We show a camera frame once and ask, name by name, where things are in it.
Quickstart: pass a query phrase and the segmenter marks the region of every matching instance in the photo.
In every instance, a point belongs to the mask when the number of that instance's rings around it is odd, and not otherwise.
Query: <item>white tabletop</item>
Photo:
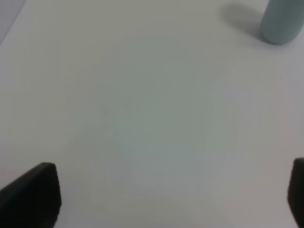
[[[304,34],[266,0],[28,0],[0,46],[0,187],[57,165],[57,228],[295,228]]]

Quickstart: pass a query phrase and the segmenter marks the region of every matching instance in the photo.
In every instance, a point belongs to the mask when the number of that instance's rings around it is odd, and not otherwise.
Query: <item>white surface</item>
[[[0,0],[0,44],[26,0]]]
[[[266,0],[28,0],[0,46],[0,186],[55,162],[58,228],[295,228],[304,36]]]

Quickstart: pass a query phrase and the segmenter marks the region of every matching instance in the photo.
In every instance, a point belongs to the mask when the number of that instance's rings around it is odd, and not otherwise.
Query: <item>cylindrical container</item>
[[[304,25],[304,0],[270,0],[260,33],[273,44],[292,41]]]

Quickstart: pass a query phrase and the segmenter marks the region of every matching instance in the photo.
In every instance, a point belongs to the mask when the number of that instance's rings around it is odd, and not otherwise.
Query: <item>bottle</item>
[[[304,0],[270,0],[263,16],[260,33],[268,42],[286,44],[304,25]]]

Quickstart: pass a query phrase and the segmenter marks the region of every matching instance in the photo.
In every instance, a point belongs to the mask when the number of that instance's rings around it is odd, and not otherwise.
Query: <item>black plastic part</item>
[[[288,203],[299,228],[304,228],[304,159],[294,161],[288,189]]]
[[[0,191],[0,228],[53,228],[60,207],[56,166],[42,163]]]

